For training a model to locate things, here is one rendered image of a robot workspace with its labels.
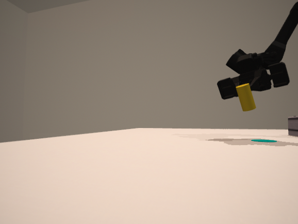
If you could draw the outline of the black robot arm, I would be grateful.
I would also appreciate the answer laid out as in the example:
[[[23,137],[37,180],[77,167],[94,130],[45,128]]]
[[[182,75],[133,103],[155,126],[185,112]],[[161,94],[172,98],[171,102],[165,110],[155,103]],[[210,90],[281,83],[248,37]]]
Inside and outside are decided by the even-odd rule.
[[[256,69],[269,70],[268,66],[281,62],[286,50],[287,41],[291,37],[291,34],[294,32],[297,25],[298,2],[294,4],[275,40],[269,45],[264,53],[246,54],[243,50],[238,49],[238,51],[227,61],[226,66],[240,74],[239,78],[241,78],[241,74],[251,72]]]

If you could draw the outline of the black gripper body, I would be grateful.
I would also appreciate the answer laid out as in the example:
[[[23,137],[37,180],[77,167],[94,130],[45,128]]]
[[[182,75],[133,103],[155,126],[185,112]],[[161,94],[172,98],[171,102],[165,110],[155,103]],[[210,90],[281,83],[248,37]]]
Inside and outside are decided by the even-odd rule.
[[[273,65],[268,66],[268,69],[270,70],[270,74],[271,74],[271,75],[268,74],[270,84],[271,84],[271,79],[272,79],[274,88],[285,86],[290,83],[290,79],[289,79],[289,75],[288,75],[288,71],[287,71],[285,63],[283,63],[283,62],[275,63]],[[255,71],[257,71],[257,70],[258,69],[251,71],[251,72],[241,74],[242,75],[241,76],[242,79],[240,78],[241,85],[244,85],[244,84],[250,85],[255,77]],[[221,97],[224,100],[234,97],[229,80],[230,80],[230,78],[227,78],[224,80],[219,80],[217,83]]]

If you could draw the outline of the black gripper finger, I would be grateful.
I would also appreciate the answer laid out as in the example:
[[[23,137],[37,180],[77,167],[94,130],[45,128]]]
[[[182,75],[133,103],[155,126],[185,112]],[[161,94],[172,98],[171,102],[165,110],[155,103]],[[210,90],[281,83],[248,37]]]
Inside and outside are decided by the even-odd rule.
[[[255,77],[250,84],[251,91],[265,91],[271,89],[266,69],[255,71]]]
[[[240,78],[238,76],[234,77],[234,78],[231,78],[229,80],[229,83],[230,83],[230,86],[231,86],[231,89],[233,91],[234,96],[238,97],[236,87],[241,86]]]

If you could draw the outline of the yellow cylinder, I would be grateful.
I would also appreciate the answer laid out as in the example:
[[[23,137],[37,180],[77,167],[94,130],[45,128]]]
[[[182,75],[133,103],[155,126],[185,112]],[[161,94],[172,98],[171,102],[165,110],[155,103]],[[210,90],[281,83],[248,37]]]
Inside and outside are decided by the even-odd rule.
[[[249,111],[256,108],[249,84],[238,86],[236,87],[236,90],[243,111]]]

